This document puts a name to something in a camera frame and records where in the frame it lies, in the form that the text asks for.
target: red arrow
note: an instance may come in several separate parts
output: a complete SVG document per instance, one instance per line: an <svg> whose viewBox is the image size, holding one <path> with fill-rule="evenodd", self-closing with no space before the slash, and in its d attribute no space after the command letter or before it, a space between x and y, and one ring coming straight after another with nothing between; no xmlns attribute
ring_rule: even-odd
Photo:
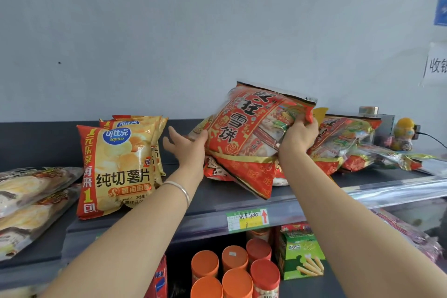
<svg viewBox="0 0 447 298"><path fill-rule="evenodd" d="M267 212L265 210L262 210L261 216L264 218L264 224L267 224Z"/></svg>

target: yellow toy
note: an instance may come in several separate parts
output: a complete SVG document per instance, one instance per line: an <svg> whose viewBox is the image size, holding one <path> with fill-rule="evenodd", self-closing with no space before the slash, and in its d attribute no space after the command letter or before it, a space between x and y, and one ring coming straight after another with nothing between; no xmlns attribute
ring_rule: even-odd
<svg viewBox="0 0 447 298"><path fill-rule="evenodd" d="M411 138L414 136L414 121L411 118L399 119L394 127L394 137L391 143L391 149L394 151L411 151L413 143Z"/></svg>

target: plastic jar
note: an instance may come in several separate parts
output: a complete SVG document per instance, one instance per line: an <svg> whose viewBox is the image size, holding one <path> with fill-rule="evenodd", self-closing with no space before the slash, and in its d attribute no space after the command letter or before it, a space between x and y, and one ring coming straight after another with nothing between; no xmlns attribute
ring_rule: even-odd
<svg viewBox="0 0 447 298"><path fill-rule="evenodd" d="M219 270L219 257L210 250L197 252L191 261L193 284L200 278L216 277Z"/></svg>
<svg viewBox="0 0 447 298"><path fill-rule="evenodd" d="M228 270L222 278L223 298L252 298L253 280L241 268Z"/></svg>
<svg viewBox="0 0 447 298"><path fill-rule="evenodd" d="M191 298L223 298L224 289L220 281L214 277L203 277L197 280L191 289Z"/></svg>
<svg viewBox="0 0 447 298"><path fill-rule="evenodd" d="M247 269L249 255L247 251L237 245L228 246L222 252L222 265L224 273L232 268Z"/></svg>
<svg viewBox="0 0 447 298"><path fill-rule="evenodd" d="M247 241L249 241L250 239L253 239L253 238L259 238L259 239L263 239L266 242L270 243L273 240L271 234L272 234L271 227L266 227L264 229L248 230L245 233L245 236L247 237Z"/></svg>
<svg viewBox="0 0 447 298"><path fill-rule="evenodd" d="M269 261L272 257L272 248L264 239L250 239L245 248L249 255L249 266L258 259L266 259Z"/></svg>
<svg viewBox="0 0 447 298"><path fill-rule="evenodd" d="M281 274L271 261L259 259L251 266L253 278L253 298L278 298Z"/></svg>

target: person's left hand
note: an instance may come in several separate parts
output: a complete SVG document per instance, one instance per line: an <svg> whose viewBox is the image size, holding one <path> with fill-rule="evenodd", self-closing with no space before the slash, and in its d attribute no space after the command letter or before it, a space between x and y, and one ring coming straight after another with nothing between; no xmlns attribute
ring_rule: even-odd
<svg viewBox="0 0 447 298"><path fill-rule="evenodd" d="M205 143L208 139L208 131L200 132L197 139L192 142L189 139L182 137L174 130L172 126L168 127L169 136L163 138L163 147L165 150L171 152L178 159L181 168L187 169L188 172L200 174L200 179L203 177L203 163L205 162Z"/></svg>

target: black cable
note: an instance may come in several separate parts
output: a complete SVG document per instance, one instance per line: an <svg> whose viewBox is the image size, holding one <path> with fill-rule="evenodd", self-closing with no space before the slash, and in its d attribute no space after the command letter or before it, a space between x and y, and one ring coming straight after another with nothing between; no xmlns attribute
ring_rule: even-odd
<svg viewBox="0 0 447 298"><path fill-rule="evenodd" d="M447 146L445 146L443 143L441 143L438 139L436 139L435 137L433 137L433 136L430 136L429 134L427 134L427 133L422 133L422 132L416 132L416 134L421 134L421 135L423 135L423 136L428 136L428 137L430 137L430 138L433 138L434 140L436 140L438 143L440 143L442 146L444 146L446 149L447 149Z"/></svg>

